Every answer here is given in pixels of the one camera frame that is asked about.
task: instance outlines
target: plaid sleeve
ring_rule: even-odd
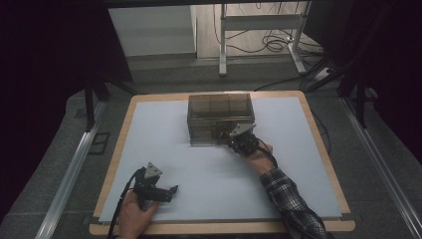
[[[296,184],[281,169],[260,177],[267,195],[282,214],[291,238],[327,238],[321,219],[308,208]]]

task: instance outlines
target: human hand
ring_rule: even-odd
[[[265,144],[260,141],[259,147],[263,149],[268,149],[270,153],[273,153],[273,147],[269,144]],[[270,159],[261,151],[256,150],[249,156],[242,156],[248,164],[258,171],[261,175],[274,169],[274,164],[270,161]]]
[[[121,204],[118,214],[119,236],[125,239],[136,239],[151,222],[151,218],[158,208],[158,202],[142,211],[137,203],[137,195],[129,191]]]

